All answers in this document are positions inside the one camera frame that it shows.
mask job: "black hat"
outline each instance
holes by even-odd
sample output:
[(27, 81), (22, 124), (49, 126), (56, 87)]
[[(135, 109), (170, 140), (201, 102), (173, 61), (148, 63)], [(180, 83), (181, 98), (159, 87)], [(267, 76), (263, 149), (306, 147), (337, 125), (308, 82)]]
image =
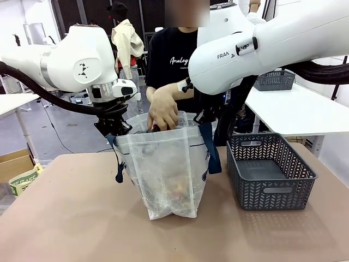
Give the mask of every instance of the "black hat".
[(128, 8), (123, 3), (114, 1), (113, 5), (107, 7), (107, 11), (110, 17), (122, 22), (127, 18)]

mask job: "bag handle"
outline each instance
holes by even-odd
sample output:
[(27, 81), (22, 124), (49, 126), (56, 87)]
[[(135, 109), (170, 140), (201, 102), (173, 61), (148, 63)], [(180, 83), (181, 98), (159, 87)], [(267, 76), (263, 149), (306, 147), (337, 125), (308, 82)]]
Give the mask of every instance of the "bag handle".
[(114, 150), (116, 159), (118, 161), (118, 173), (116, 173), (116, 177), (115, 180), (116, 182), (118, 182), (119, 184), (121, 184), (123, 182), (123, 176), (122, 176), (122, 171), (125, 169), (126, 164), (124, 162), (119, 163), (119, 157), (118, 154), (115, 152), (114, 149), (114, 142), (116, 143), (116, 136), (113, 135), (107, 135), (107, 140), (111, 146), (111, 148)]
[(208, 172), (210, 174), (221, 173), (222, 166), (220, 164), (218, 150), (213, 143), (212, 123), (201, 124), (198, 128), (202, 135), (203, 142), (205, 143), (207, 150), (210, 153), (210, 158), (208, 161)]

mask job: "printed text on t-shirt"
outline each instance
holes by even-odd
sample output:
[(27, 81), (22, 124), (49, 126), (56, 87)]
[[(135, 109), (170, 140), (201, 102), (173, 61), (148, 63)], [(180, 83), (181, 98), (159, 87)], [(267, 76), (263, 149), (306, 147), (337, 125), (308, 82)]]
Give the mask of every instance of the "printed text on t-shirt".
[(174, 63), (184, 63), (184, 65), (186, 66), (188, 64), (189, 60), (188, 59), (183, 59), (183, 57), (181, 57), (179, 60), (176, 60), (175, 57), (172, 57), (170, 60), (170, 64), (174, 64)]

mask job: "basket handle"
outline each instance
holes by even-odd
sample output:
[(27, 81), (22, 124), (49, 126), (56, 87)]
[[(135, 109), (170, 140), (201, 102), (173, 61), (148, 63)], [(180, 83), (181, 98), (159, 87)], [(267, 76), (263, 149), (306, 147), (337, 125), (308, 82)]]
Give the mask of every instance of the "basket handle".
[(263, 141), (261, 140), (245, 140), (240, 141), (240, 146), (261, 146), (263, 144)]
[(293, 187), (266, 187), (263, 189), (263, 192), (267, 194), (292, 193), (292, 191)]

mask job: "gray tiled floor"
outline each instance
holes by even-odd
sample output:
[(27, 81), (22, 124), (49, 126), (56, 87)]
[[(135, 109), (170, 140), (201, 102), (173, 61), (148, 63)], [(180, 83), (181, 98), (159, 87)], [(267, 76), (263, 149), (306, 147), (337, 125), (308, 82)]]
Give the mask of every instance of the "gray tiled floor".
[[(142, 87), (141, 91), (144, 100), (145, 87)], [(147, 112), (148, 102), (143, 101), (142, 104), (144, 111)], [(33, 101), (23, 108), (32, 109), (30, 112), (23, 112), (22, 117), (40, 160), (52, 160), (60, 154), (69, 153), (59, 142), (41, 103)], [(95, 116), (66, 111), (57, 106), (48, 107), (47, 112), (63, 144), (74, 153), (97, 152), (110, 147), (93, 126), (97, 121)], [(0, 119), (0, 155), (23, 148), (26, 148), (26, 141), (16, 116), (10, 115)]]

